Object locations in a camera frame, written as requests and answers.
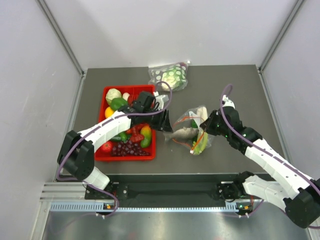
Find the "fake green cucumber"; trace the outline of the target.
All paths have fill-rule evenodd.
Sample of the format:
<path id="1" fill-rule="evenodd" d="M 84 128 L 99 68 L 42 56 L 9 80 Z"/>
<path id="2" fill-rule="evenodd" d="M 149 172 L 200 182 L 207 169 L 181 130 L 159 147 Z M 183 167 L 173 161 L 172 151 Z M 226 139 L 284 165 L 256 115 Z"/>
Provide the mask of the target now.
<path id="1" fill-rule="evenodd" d="M 126 142 L 131 138 L 130 134 L 127 134 L 126 132 L 121 132 L 118 135 L 112 137 L 110 141 L 112 142 Z"/>
<path id="2" fill-rule="evenodd" d="M 196 123 L 196 121 L 194 119 L 191 121 L 191 127 L 195 128 L 195 129 L 198 128 L 198 125 L 197 125 L 197 123 Z"/>

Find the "fake grey fish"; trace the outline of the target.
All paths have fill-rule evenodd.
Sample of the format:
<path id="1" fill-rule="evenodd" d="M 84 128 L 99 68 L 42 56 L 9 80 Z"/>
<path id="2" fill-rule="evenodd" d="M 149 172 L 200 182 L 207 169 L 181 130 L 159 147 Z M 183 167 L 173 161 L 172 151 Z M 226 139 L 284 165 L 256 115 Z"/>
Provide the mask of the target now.
<path id="1" fill-rule="evenodd" d="M 197 136 L 199 133 L 199 129 L 198 128 L 192 128 L 192 127 L 183 127 L 180 128 L 172 133 L 170 132 L 164 132 L 164 139 L 165 141 L 169 141 L 169 140 L 190 140 L 192 138 L 194 138 L 195 136 Z"/>

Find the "clear orange zip bag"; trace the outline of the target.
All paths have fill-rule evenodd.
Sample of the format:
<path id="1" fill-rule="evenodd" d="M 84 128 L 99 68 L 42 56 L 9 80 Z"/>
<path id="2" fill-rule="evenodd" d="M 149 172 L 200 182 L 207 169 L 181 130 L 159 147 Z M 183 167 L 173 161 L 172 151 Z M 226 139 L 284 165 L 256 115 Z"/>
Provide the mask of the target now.
<path id="1" fill-rule="evenodd" d="M 173 136 L 170 139 L 186 147 L 193 156 L 202 154 L 212 146 L 214 138 L 200 127 L 208 117 L 205 105 L 188 109 L 173 124 Z"/>

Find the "fake celery stalk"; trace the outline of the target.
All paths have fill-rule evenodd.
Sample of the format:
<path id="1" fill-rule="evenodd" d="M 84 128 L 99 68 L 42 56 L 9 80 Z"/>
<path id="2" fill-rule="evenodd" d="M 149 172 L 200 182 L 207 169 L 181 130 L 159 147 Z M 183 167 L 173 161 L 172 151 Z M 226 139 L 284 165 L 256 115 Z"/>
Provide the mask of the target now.
<path id="1" fill-rule="evenodd" d="M 207 108 L 205 106 L 200 106 L 196 109 L 196 112 L 191 112 L 190 116 L 193 120 L 195 120 L 199 129 L 199 133 L 197 135 L 196 140 L 192 141 L 191 148 L 191 153 L 197 156 L 205 150 L 208 143 L 208 134 L 200 128 L 200 124 L 208 118 Z"/>

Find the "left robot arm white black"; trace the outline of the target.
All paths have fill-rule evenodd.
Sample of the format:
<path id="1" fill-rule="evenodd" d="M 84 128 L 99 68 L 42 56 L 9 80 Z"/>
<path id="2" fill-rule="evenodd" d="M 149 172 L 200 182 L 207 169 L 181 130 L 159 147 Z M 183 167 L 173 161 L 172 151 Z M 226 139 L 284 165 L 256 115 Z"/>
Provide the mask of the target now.
<path id="1" fill-rule="evenodd" d="M 95 167 L 95 152 L 116 135 L 138 124 L 148 124 L 152 130 L 172 133 L 169 111 L 152 109 L 156 97 L 146 91 L 139 93 L 132 105 L 121 106 L 115 113 L 81 132 L 69 131 L 64 137 L 57 163 L 75 180 L 95 189 L 102 198 L 109 198 L 114 191 L 110 179 Z"/>

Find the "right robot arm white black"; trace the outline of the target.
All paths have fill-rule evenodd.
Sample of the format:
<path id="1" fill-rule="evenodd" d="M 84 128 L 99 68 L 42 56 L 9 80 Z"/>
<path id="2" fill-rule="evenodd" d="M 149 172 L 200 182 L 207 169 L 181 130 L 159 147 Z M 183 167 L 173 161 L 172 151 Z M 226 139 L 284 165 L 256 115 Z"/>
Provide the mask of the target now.
<path id="1" fill-rule="evenodd" d="M 244 171 L 224 191 L 218 184 L 220 197 L 231 199 L 258 197 L 285 212 L 298 227 L 316 229 L 320 218 L 320 181 L 302 173 L 281 157 L 253 128 L 245 127 L 239 113 L 231 106 L 213 110 L 200 124 L 207 134 L 225 137 L 229 145 L 263 168 L 274 183 Z"/>

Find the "fake mango yellow green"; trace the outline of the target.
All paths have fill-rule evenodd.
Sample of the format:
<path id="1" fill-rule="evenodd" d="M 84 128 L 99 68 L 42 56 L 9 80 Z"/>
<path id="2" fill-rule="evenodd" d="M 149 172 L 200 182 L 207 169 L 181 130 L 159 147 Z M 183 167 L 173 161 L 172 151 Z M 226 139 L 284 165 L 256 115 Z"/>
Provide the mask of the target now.
<path id="1" fill-rule="evenodd" d="M 143 140 L 140 142 L 142 148 L 148 148 L 152 141 L 152 129 L 149 125 L 145 125 L 140 130 L 140 134 L 143 135 Z"/>

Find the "fake green cucumber in tray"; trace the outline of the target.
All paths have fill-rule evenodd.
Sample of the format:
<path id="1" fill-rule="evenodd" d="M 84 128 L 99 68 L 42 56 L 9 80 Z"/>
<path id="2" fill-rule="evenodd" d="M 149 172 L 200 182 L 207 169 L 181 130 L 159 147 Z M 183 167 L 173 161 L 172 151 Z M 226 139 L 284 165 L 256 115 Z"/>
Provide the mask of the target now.
<path id="1" fill-rule="evenodd" d="M 127 134 L 126 132 L 121 132 L 118 135 L 112 137 L 110 141 L 112 142 L 126 142 L 131 138 L 130 134 Z"/>

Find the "fake cabbage in bag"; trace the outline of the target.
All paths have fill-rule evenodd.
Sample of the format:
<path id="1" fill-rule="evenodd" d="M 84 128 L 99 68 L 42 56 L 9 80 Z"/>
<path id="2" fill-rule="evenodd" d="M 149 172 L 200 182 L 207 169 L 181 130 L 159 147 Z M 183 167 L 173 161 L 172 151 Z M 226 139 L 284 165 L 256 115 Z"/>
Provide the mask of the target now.
<path id="1" fill-rule="evenodd" d="M 172 91 L 179 91 L 188 84 L 187 67 L 184 65 L 177 64 L 160 73 L 161 81 L 166 82 Z"/>

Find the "fake purple grapes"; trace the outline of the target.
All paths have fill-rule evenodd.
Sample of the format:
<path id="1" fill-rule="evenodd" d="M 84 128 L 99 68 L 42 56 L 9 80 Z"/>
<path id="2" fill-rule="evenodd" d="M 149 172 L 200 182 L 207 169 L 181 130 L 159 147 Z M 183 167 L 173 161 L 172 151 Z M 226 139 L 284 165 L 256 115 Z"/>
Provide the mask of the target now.
<path id="1" fill-rule="evenodd" d="M 149 156 L 150 153 L 144 150 L 138 143 L 120 141 L 113 143 L 110 155 L 113 157 L 144 157 Z"/>

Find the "clear bag with cabbage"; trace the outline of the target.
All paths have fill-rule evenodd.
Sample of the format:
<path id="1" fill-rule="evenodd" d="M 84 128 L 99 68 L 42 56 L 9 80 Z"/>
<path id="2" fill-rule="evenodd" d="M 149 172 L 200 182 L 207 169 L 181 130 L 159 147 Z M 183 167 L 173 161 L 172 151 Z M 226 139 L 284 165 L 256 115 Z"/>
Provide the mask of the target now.
<path id="1" fill-rule="evenodd" d="M 190 61 L 176 62 L 148 68 L 149 84 L 157 90 L 177 92 L 188 85 L 187 72 Z"/>

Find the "fake green bell pepper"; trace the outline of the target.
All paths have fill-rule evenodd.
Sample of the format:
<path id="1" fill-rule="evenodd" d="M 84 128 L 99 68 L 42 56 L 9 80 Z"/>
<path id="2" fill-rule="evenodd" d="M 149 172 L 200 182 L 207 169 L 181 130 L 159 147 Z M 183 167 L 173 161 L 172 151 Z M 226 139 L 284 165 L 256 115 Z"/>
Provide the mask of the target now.
<path id="1" fill-rule="evenodd" d="M 112 110 L 117 111 L 119 108 L 127 105 L 128 105 L 128 102 L 124 98 L 116 97 L 112 99 L 109 106 Z"/>

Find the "fake orange yellow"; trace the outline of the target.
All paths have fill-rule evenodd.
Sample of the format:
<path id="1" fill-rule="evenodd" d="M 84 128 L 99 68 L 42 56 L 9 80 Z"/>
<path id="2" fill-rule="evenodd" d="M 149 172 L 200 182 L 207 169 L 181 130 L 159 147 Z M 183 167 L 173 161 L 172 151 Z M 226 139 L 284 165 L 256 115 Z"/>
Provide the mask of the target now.
<path id="1" fill-rule="evenodd" d="M 115 110 L 113 110 L 110 106 L 106 108 L 106 110 L 104 111 L 104 116 L 105 118 L 109 118 L 110 116 L 112 116 L 115 113 Z"/>

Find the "fake white cauliflower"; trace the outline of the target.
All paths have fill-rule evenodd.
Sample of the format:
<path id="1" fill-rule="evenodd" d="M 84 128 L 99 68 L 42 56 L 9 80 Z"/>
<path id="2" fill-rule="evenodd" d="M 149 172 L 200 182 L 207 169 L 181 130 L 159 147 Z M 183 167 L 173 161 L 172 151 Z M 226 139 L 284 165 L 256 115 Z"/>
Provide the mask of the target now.
<path id="1" fill-rule="evenodd" d="M 116 88 L 110 88 L 105 95 L 106 102 L 111 105 L 115 98 L 122 98 L 122 93 Z"/>

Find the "red plastic tray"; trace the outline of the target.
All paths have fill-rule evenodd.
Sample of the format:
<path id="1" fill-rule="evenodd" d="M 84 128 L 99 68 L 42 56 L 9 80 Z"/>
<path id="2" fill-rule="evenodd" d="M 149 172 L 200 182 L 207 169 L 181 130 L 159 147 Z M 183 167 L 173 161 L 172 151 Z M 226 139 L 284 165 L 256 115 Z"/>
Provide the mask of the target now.
<path id="1" fill-rule="evenodd" d="M 130 96 L 127 100 L 129 104 L 132 104 L 133 101 L 138 98 L 140 92 L 148 92 L 152 94 L 155 91 L 155 87 L 153 85 L 148 85 L 148 84 L 105 87 L 103 90 L 103 98 L 100 105 L 98 122 L 102 122 L 103 120 L 106 119 L 105 110 L 110 105 L 107 103 L 105 97 L 106 97 L 107 91 L 112 88 L 119 90 L 122 95 L 123 93 L 129 93 Z M 150 153 L 150 155 L 149 156 L 111 156 L 111 152 L 104 153 L 99 148 L 94 154 L 94 159 L 98 162 L 150 161 L 154 159 L 156 156 L 156 131 L 155 130 L 152 130 L 152 139 L 151 139 L 150 146 L 143 149 L 146 150 L 148 153 Z"/>

